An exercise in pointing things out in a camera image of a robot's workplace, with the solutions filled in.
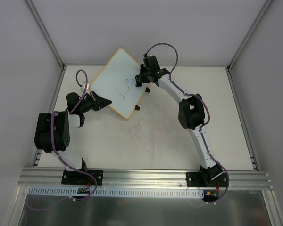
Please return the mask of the yellow framed whiteboard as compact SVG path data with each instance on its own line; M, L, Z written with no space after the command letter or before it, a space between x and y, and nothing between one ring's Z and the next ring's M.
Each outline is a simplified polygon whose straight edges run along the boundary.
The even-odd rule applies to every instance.
M127 51L120 48L90 84L89 90L112 101L109 105L124 119L129 119L140 102L147 85L135 85L140 65Z

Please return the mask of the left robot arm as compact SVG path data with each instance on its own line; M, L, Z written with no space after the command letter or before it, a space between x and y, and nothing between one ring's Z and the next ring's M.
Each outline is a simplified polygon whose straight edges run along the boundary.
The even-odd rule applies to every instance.
M81 128L85 122L86 112L99 111L112 104L112 101L98 96L95 92L84 96L71 92L66 95L66 102L65 111L39 114L34 143L38 150L55 155L66 171L73 172L73 179L83 184L88 181L89 172L83 158L73 157L67 151L70 144L70 128Z

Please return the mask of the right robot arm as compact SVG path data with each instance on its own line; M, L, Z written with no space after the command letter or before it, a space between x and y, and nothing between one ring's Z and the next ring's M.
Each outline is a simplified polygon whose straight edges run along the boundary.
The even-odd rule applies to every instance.
M198 186L218 187L222 182L223 170L217 163L211 151L206 135L203 131L205 126L205 104L198 94L186 94L171 79L171 73L166 68L161 68L155 56L143 55L143 64L140 72L135 76L136 86L154 83L166 91L179 105L178 120L193 139L199 160L200 170L191 177L188 182Z

